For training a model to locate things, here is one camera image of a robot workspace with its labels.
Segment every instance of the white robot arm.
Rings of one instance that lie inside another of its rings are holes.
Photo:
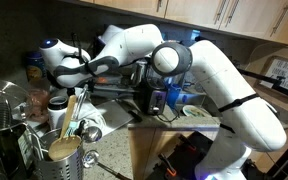
[[[189,50],[192,54],[190,71],[223,115],[216,139],[195,168],[196,178],[206,179],[212,175],[216,179],[245,179],[240,169],[251,149],[269,152],[282,148],[286,143],[285,131],[267,102],[214,44],[199,41]],[[173,51],[168,54],[174,55],[178,52],[175,48],[158,51],[163,54]],[[160,74],[173,72],[178,58],[164,57],[152,57],[154,69]]]
[[[141,25],[114,35],[93,60],[83,51],[81,54],[83,59],[86,59],[84,64],[80,64],[76,56],[68,56],[77,55],[77,48],[68,46],[58,39],[45,40],[40,46],[40,51],[46,69],[56,81],[63,87],[71,88],[100,73],[143,58],[163,42],[156,26]]]
[[[251,149],[275,151],[286,142],[283,127],[266,102],[209,41],[196,42],[189,48],[164,43],[156,26],[142,25],[114,35],[93,60],[83,51],[85,64],[67,57],[76,53],[77,48],[67,47],[59,40],[42,45],[40,50],[48,70],[63,87],[75,87],[92,76],[150,53],[153,69],[162,76],[174,76],[190,69],[223,115],[216,139],[196,166],[197,179],[207,175],[217,179],[245,179],[240,168]]]

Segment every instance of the cabinet door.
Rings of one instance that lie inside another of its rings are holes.
[[[169,0],[166,19],[218,29],[230,0]]]
[[[168,157],[174,152],[175,146],[180,143],[178,138],[180,134],[188,137],[192,133],[192,131],[170,131],[165,129],[156,129],[150,154],[146,163],[144,179],[153,173],[155,164],[161,162],[161,160],[158,158],[159,154],[163,153],[166,157]]]
[[[133,177],[144,179],[144,171],[149,158],[155,128],[130,128],[129,143],[131,150]]]
[[[164,18],[168,0],[94,0],[95,4]]]
[[[231,0],[220,30],[263,38],[285,0]]]
[[[288,44],[288,0],[274,16],[264,39]]]

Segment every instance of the wooden spoon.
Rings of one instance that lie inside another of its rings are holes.
[[[77,96],[76,95],[70,96],[70,98],[68,100],[68,105],[67,105],[67,109],[66,109],[63,125],[62,125],[62,131],[61,131],[60,139],[64,137],[64,135],[65,135],[65,133],[66,133],[66,131],[68,129],[68,125],[70,124],[70,121],[72,119],[72,115],[73,115],[73,112],[74,112],[74,107],[75,107],[75,104],[76,104],[76,100],[77,100]]]
[[[72,118],[76,99],[77,97],[75,95],[70,96],[60,137],[51,144],[50,149],[48,150],[48,155],[53,161],[68,157],[74,153],[74,151],[81,144],[82,140],[78,136],[64,137]]]

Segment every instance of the metal bowl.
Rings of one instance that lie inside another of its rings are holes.
[[[28,92],[12,82],[0,80],[0,121],[5,121],[0,131],[20,122],[12,119],[24,120],[31,112],[32,99]]]

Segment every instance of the white cylinder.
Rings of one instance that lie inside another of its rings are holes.
[[[50,99],[47,110],[51,130],[59,129],[63,125],[67,109],[67,97],[56,96]]]

